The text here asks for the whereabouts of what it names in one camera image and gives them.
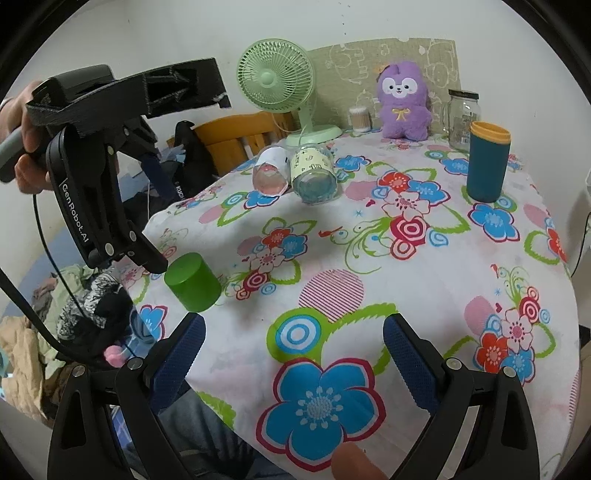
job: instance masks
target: purple plush toy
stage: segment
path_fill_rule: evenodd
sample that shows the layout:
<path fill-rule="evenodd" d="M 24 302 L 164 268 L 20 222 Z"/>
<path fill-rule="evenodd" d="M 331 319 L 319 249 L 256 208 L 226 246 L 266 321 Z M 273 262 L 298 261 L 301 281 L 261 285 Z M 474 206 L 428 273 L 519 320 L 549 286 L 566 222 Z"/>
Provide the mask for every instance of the purple plush toy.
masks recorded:
<path fill-rule="evenodd" d="M 426 107 L 427 85 L 416 63 L 401 61 L 386 67 L 378 78 L 378 99 L 384 138 L 427 139 L 431 112 Z"/>

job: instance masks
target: finger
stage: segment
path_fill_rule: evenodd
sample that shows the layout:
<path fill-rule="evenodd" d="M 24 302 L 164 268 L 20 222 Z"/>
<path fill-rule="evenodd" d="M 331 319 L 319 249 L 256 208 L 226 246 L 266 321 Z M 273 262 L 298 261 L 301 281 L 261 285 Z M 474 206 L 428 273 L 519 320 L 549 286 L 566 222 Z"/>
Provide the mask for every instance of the finger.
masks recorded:
<path fill-rule="evenodd" d="M 33 99 L 33 90 L 41 85 L 41 82 L 31 82 L 4 108 L 9 108 L 8 111 L 8 128 L 13 131 L 16 127 L 21 125 L 22 113 L 26 110 L 25 104 Z"/>
<path fill-rule="evenodd" d="M 17 181 L 18 189 L 23 193 L 33 194 L 33 193 L 41 193 L 41 189 L 35 188 L 29 182 L 26 181 L 25 177 L 22 175 L 22 172 L 14 168 L 14 176 Z"/>
<path fill-rule="evenodd" d="M 53 185 L 51 183 L 51 177 L 49 176 L 49 172 L 45 174 L 45 183 L 47 184 L 46 190 L 53 190 Z"/>
<path fill-rule="evenodd" d="M 42 130 L 33 125 L 26 108 L 22 110 L 21 134 L 25 151 L 29 153 L 34 152 L 41 143 Z"/>
<path fill-rule="evenodd" d="M 46 182 L 46 171 L 36 165 L 29 155 L 23 155 L 18 159 L 14 167 L 15 173 L 20 173 L 27 183 L 37 189 L 51 188 L 51 184 Z"/>
<path fill-rule="evenodd" d="M 388 480 L 388 477 L 351 442 L 343 443 L 335 450 L 331 470 L 335 480 Z"/>

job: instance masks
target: table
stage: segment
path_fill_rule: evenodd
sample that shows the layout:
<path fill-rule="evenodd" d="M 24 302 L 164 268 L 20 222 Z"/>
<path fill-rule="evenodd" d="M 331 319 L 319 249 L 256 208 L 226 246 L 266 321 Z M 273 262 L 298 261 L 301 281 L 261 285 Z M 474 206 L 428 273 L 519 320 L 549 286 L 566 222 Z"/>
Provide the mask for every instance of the table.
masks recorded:
<path fill-rule="evenodd" d="M 189 384 L 298 479 L 332 478 L 343 441 L 390 475 L 428 419 L 384 347 L 384 319 L 400 312 L 445 357 L 515 368 L 550 478 L 578 401 L 577 309 L 554 223 L 520 160 L 510 157 L 502 196 L 486 205 L 466 194 L 467 159 L 441 136 L 344 134 L 328 147 L 342 189 L 332 202 L 253 191 L 251 160 L 148 223 L 169 261 L 197 251 L 223 284 L 202 313 Z M 168 336 L 184 307 L 161 275 L 120 268 L 153 334 Z"/>

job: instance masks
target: clothes pile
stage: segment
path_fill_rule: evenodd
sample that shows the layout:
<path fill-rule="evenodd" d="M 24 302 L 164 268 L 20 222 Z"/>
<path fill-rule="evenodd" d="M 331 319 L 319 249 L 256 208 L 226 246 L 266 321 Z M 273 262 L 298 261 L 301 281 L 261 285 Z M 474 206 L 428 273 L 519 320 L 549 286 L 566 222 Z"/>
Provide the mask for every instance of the clothes pile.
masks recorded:
<path fill-rule="evenodd" d="M 138 315 L 115 270 L 72 265 L 61 270 L 66 286 L 54 276 L 33 292 L 31 305 L 63 345 L 103 363 L 121 366 L 131 356 L 145 357 L 155 339 Z M 111 362 L 108 349 L 118 349 Z M 52 427 L 68 377 L 78 365 L 62 358 L 26 317 L 0 321 L 0 351 L 13 371 L 0 375 L 4 400 L 27 416 Z"/>

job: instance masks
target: chair backrest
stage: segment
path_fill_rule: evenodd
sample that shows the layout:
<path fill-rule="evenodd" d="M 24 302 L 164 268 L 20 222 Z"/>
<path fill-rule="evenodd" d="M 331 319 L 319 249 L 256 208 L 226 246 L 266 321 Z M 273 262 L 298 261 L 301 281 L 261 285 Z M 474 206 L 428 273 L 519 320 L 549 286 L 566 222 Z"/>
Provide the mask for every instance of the chair backrest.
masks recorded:
<path fill-rule="evenodd" d="M 226 116 L 193 128 L 211 153 L 220 175 L 225 175 L 248 160 L 241 139 L 250 146 L 252 154 L 257 155 L 263 147 L 271 145 L 273 140 L 287 136 L 285 130 L 293 129 L 290 113 L 268 112 Z M 170 138 L 167 143 L 172 147 L 174 138 Z"/>

